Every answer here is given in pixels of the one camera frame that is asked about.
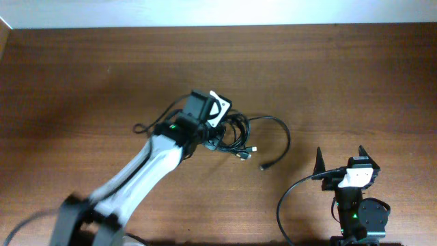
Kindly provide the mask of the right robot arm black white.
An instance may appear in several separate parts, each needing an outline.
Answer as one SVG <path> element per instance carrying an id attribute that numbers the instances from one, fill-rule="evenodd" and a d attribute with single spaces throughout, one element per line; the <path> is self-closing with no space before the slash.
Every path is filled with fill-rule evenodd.
<path id="1" fill-rule="evenodd" d="M 363 197 L 379 172 L 380 166 L 362 146 L 346 166 L 332 170 L 326 169 L 322 151 L 317 149 L 313 179 L 322 181 L 323 191 L 335 193 L 331 208 L 337 209 L 341 227 L 341 235 L 330 238 L 331 245 L 379 245 L 386 236 L 391 207 L 376 198 Z"/>

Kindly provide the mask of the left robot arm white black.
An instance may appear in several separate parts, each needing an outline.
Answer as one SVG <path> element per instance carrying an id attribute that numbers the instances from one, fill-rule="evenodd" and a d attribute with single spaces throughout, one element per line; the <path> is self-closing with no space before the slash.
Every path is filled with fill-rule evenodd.
<path id="1" fill-rule="evenodd" d="M 199 144 L 213 138 L 232 102 L 209 91 L 183 95 L 181 109 L 170 105 L 149 126 L 136 124 L 133 131 L 148 141 L 118 174 L 81 199 L 70 195 L 61 205 L 50 239 L 62 245 L 141 245 L 128 236 L 125 226 L 137 206 L 154 186 L 172 172 Z"/>

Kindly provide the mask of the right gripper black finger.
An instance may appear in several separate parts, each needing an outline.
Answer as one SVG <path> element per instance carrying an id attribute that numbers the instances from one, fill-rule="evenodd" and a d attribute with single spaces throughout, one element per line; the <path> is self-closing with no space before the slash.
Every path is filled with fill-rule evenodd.
<path id="1" fill-rule="evenodd" d="M 313 168 L 313 175 L 321 174 L 324 173 L 325 171 L 326 171 L 326 167 L 322 156 L 322 151 L 320 147 L 317 147 L 315 166 Z"/>
<path id="2" fill-rule="evenodd" d="M 364 149 L 362 145 L 358 147 L 358 155 L 361 157 L 369 157 L 369 154 L 367 153 L 367 151 Z"/>

